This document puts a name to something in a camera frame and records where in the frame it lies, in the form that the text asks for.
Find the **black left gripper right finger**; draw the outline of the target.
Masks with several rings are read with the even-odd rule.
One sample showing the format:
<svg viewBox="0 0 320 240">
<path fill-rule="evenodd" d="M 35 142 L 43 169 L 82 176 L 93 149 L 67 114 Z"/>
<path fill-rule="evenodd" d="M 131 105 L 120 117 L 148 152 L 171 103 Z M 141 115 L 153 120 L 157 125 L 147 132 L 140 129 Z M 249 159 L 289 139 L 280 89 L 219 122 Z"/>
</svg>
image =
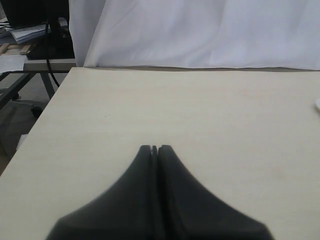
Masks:
<svg viewBox="0 0 320 240">
<path fill-rule="evenodd" d="M 170 145 L 157 154 L 157 187 L 170 240 L 272 240 L 267 226 L 204 187 Z"/>
</svg>

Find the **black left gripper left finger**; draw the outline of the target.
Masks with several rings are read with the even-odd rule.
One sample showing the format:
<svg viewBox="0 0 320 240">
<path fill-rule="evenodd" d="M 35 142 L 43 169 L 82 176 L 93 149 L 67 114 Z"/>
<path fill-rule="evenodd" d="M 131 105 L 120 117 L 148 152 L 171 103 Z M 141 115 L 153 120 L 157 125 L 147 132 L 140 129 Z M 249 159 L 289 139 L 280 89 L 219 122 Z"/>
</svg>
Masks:
<svg viewBox="0 0 320 240">
<path fill-rule="evenodd" d="M 142 145 L 123 175 L 96 199 L 60 218 L 49 240 L 153 240 L 155 146 Z"/>
</svg>

